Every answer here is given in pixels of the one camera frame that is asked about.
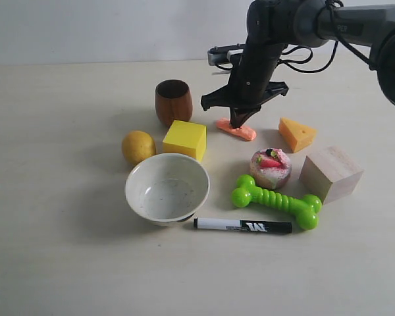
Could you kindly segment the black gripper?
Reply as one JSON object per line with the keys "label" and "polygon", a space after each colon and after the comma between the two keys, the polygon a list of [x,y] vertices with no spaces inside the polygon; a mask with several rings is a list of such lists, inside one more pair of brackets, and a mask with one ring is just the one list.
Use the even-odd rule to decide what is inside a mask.
{"label": "black gripper", "polygon": [[241,57],[233,64],[227,85],[201,97],[201,106],[230,108],[230,125],[241,128],[268,100],[288,93],[285,82],[272,82],[271,77],[286,47],[283,43],[247,42]]}

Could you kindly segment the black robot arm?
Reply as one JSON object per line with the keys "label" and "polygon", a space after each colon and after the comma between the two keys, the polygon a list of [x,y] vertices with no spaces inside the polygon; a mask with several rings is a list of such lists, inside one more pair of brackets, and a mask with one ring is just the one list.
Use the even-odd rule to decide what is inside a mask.
{"label": "black robot arm", "polygon": [[208,50],[211,66],[231,64],[228,83],[201,97],[204,110],[227,107],[241,127],[288,86],[273,82],[284,55],[297,47],[342,44],[376,72],[384,96],[395,105],[395,4],[345,7],[340,1],[254,1],[247,12],[245,43]]}

